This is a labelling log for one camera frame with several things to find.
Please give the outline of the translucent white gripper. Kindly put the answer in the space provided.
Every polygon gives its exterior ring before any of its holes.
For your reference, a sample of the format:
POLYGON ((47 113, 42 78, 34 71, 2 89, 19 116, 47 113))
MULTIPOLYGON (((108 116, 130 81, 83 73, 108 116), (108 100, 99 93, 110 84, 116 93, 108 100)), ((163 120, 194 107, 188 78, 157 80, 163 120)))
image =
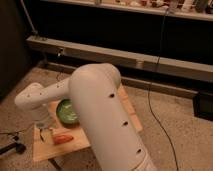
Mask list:
POLYGON ((31 111, 32 118, 35 122, 36 127, 39 129, 39 136, 42 142, 45 142, 45 139, 42 135, 42 129, 48 129, 50 136, 50 144, 54 145, 54 134, 53 130, 49 129, 54 125, 54 119, 49 113, 46 106, 41 106, 31 111))

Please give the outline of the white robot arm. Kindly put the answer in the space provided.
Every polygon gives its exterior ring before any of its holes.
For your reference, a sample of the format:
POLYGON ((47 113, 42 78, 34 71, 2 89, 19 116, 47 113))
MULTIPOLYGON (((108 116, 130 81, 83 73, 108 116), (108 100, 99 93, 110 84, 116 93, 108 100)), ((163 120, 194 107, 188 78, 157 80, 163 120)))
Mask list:
POLYGON ((120 84, 115 66, 87 64, 48 87, 30 84, 15 97, 15 104, 34 111, 51 101, 68 99, 102 171, 157 171, 118 96, 120 84))

